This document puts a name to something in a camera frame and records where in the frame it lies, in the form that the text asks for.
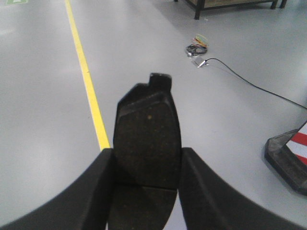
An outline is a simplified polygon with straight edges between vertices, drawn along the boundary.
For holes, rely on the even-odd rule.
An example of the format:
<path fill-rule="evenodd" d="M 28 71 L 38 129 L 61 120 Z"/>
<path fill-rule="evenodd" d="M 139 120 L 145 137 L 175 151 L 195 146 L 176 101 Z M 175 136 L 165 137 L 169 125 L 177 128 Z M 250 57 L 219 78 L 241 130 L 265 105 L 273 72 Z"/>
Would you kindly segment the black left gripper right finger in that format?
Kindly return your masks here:
<path fill-rule="evenodd" d="M 182 149 L 178 191 L 188 230 L 303 229 L 239 193 L 192 148 Z"/>

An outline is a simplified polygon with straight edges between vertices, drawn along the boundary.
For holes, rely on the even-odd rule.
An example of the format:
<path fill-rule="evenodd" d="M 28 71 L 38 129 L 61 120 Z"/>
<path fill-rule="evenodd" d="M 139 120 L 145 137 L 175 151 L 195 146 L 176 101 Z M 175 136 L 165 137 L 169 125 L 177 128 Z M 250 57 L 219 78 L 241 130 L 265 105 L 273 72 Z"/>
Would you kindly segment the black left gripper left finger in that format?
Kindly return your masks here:
<path fill-rule="evenodd" d="M 3 230 L 104 230 L 115 183 L 115 157 L 104 149 L 69 187 Z"/>

